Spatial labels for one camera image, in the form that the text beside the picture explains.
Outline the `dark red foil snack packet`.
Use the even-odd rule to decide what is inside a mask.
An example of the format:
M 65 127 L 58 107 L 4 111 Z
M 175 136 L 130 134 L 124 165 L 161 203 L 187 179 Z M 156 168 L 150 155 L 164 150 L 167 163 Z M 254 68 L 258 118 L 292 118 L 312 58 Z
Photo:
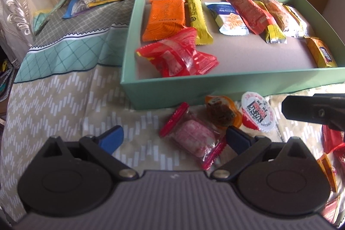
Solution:
M 332 154 L 344 169 L 344 131 L 322 125 L 322 145 L 326 154 Z

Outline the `yellow orange monkey snack packet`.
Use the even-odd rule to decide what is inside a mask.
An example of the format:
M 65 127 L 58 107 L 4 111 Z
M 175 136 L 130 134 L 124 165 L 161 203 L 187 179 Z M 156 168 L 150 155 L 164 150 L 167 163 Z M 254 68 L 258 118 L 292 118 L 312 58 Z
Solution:
M 320 168 L 322 169 L 323 173 L 327 177 L 331 191 L 337 193 L 337 183 L 336 183 L 336 176 L 333 170 L 333 166 L 328 159 L 328 156 L 324 153 L 318 160 L 317 163 L 319 164 Z

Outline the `pink candy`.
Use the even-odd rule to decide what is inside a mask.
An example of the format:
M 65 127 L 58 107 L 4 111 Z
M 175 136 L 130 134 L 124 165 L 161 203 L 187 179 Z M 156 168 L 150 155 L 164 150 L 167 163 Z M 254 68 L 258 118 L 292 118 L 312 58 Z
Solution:
M 198 159 L 207 171 L 226 146 L 224 134 L 212 124 L 198 118 L 188 103 L 181 103 L 159 132 L 161 138 L 174 141 Z

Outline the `green gold snack bar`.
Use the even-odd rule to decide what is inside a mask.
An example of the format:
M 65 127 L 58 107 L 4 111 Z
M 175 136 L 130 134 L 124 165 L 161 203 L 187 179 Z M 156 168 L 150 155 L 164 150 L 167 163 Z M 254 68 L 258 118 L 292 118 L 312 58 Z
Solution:
M 274 17 L 269 13 L 261 1 L 254 1 L 267 15 L 268 25 L 265 28 L 265 40 L 267 44 L 286 44 L 287 38 L 283 34 Z

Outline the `clear brown pastry bar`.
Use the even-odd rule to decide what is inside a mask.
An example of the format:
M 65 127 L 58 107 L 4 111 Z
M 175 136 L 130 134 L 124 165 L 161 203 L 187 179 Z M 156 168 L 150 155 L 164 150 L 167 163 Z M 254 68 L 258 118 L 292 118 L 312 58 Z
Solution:
M 277 0 L 254 0 L 262 2 L 267 11 L 274 17 L 279 28 L 288 37 L 303 37 L 303 29 L 295 18 Z

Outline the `red green label snack packet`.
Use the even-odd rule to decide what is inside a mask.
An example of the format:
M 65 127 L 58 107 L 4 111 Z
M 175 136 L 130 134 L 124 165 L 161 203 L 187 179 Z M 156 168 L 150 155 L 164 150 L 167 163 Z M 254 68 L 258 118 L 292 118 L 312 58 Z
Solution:
M 273 16 L 261 9 L 253 0 L 227 0 L 237 10 L 247 27 L 256 35 L 263 33 L 269 25 L 275 25 Z

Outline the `red crinkled snack packet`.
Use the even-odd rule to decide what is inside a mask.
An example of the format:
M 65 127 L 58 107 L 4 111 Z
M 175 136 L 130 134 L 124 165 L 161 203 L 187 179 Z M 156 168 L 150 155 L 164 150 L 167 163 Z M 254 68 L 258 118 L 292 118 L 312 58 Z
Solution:
M 196 36 L 197 30 L 188 27 L 170 38 L 140 47 L 136 55 L 147 59 L 164 78 L 205 75 L 219 61 L 196 49 Z

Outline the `yellow long snack bar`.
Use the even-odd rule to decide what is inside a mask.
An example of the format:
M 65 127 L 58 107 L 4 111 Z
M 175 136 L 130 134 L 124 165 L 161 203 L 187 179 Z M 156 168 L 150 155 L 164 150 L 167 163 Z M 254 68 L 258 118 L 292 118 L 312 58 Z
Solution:
M 196 45 L 210 45 L 213 44 L 213 37 L 209 33 L 204 11 L 202 7 L 202 0 L 187 0 L 188 10 L 190 16 L 190 25 L 197 31 L 195 40 Z

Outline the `blue white cracker packet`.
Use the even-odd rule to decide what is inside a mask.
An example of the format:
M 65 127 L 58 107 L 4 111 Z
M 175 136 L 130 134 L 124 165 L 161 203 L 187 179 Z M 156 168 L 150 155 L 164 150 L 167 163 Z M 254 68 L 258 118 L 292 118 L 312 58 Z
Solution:
M 226 36 L 247 36 L 249 29 L 237 10 L 229 2 L 205 2 L 220 33 Z

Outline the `white lidded jelly cup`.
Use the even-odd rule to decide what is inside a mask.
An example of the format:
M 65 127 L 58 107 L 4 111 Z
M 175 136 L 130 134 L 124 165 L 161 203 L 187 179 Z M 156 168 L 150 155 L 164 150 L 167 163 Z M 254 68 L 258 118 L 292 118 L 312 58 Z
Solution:
M 241 97 L 242 124 L 252 130 L 269 132 L 275 127 L 273 108 L 261 95 L 246 92 Z

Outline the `orange wrapped dried fruit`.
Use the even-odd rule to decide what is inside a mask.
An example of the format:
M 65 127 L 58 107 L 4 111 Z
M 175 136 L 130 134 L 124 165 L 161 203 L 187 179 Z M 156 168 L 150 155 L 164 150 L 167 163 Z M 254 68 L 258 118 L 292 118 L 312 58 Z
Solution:
M 206 112 L 210 121 L 219 128 L 228 126 L 239 128 L 242 124 L 242 113 L 239 112 L 234 101 L 227 96 L 205 97 Z

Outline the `mint green cardboard box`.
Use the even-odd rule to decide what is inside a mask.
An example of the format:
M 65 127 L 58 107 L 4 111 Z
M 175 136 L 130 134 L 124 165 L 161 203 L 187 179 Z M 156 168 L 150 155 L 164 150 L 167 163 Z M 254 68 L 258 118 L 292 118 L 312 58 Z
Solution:
M 199 51 L 214 55 L 219 64 L 205 75 L 164 78 L 144 58 L 136 55 L 150 14 L 151 0 L 135 0 L 122 65 L 121 85 L 137 110 L 175 107 L 182 102 L 200 105 L 207 95 L 239 100 L 247 91 L 262 96 L 292 93 L 344 82 L 344 43 L 324 17 L 307 0 L 278 0 L 296 8 L 329 47 L 334 68 L 318 68 L 305 42 L 290 37 L 285 44 L 268 44 L 255 34 L 225 36 L 209 11 L 207 28 L 211 45 Z M 204 2 L 220 0 L 202 0 Z

